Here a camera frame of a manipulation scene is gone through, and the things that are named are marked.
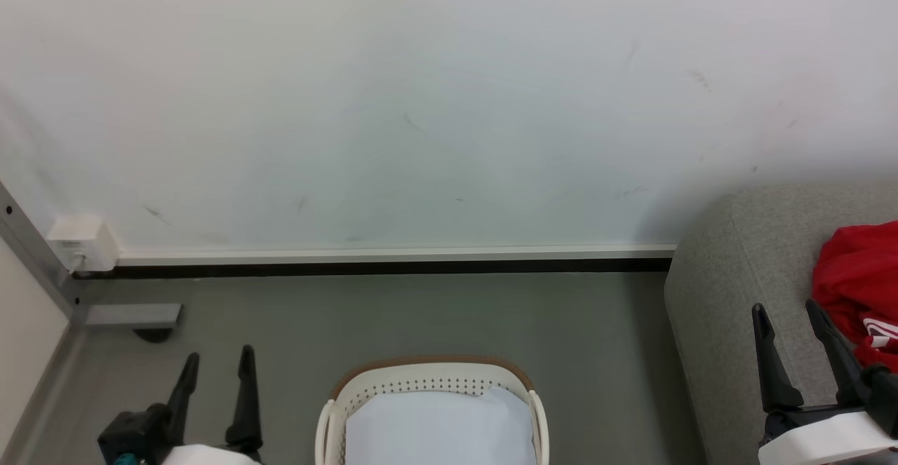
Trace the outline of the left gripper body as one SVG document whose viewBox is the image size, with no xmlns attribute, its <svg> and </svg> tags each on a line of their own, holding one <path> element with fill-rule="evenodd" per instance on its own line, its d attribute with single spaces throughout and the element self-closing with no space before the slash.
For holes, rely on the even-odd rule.
<svg viewBox="0 0 898 465">
<path fill-rule="evenodd" d="M 239 403 L 233 423 L 225 432 L 223 446 L 186 446 L 184 429 L 189 405 L 186 403 L 153 404 L 141 412 L 122 412 L 98 437 L 100 454 L 106 464 L 173 464 L 180 451 L 183 461 L 187 452 L 206 451 L 218 454 L 214 464 L 226 458 L 243 459 L 246 464 L 260 464 L 261 426 L 257 403 Z"/>
</svg>

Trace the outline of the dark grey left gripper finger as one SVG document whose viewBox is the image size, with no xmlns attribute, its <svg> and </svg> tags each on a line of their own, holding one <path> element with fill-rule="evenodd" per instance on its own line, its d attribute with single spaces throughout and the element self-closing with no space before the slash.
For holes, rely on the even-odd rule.
<svg viewBox="0 0 898 465">
<path fill-rule="evenodd" d="M 168 399 L 167 406 L 171 414 L 171 424 L 186 423 L 189 399 L 196 389 L 196 383 L 198 383 L 199 366 L 199 353 L 190 353 Z"/>
<path fill-rule="evenodd" d="M 233 421 L 225 431 L 225 446 L 232 452 L 259 453 L 264 443 L 255 351 L 250 344 L 241 350 L 237 376 L 240 385 Z"/>
</svg>

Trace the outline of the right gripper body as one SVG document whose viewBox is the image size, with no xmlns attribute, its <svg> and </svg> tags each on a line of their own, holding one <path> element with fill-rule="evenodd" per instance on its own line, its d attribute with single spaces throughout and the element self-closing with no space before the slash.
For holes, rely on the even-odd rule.
<svg viewBox="0 0 898 465">
<path fill-rule="evenodd" d="M 760 464 L 895 464 L 896 375 L 875 365 L 864 376 L 863 410 L 786 431 L 760 447 Z"/>
</svg>

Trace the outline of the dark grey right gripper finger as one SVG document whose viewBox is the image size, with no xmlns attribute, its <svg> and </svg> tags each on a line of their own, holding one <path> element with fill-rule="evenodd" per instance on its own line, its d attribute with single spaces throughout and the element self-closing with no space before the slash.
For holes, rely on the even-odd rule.
<svg viewBox="0 0 898 465">
<path fill-rule="evenodd" d="M 857 362 L 850 343 L 843 337 L 828 313 L 814 299 L 805 301 L 806 314 L 817 340 L 824 347 L 837 387 L 836 402 L 841 407 L 859 407 L 869 399 L 869 387 L 863 382 L 863 368 Z"/>
<path fill-rule="evenodd" d="M 804 405 L 804 398 L 786 374 L 782 359 L 777 353 L 774 328 L 760 303 L 751 307 L 751 324 L 763 411 L 770 414 L 774 411 L 799 410 Z"/>
</svg>

